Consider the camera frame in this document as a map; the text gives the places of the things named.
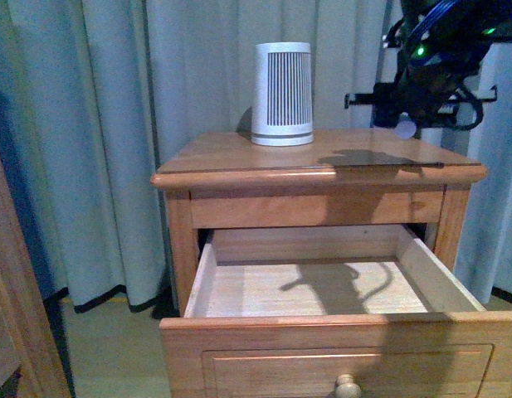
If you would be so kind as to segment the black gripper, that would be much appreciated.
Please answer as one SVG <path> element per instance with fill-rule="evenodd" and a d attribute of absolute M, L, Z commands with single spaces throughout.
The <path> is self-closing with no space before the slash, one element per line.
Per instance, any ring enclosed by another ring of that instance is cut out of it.
<path fill-rule="evenodd" d="M 411 122 L 418 129 L 473 129 L 484 119 L 484 104 L 497 100 L 497 86 L 469 90 L 462 78 L 440 81 L 430 76 L 403 76 L 398 82 L 378 82 L 371 93 L 351 93 L 344 107 L 370 105 L 373 125 L 394 129 Z"/>

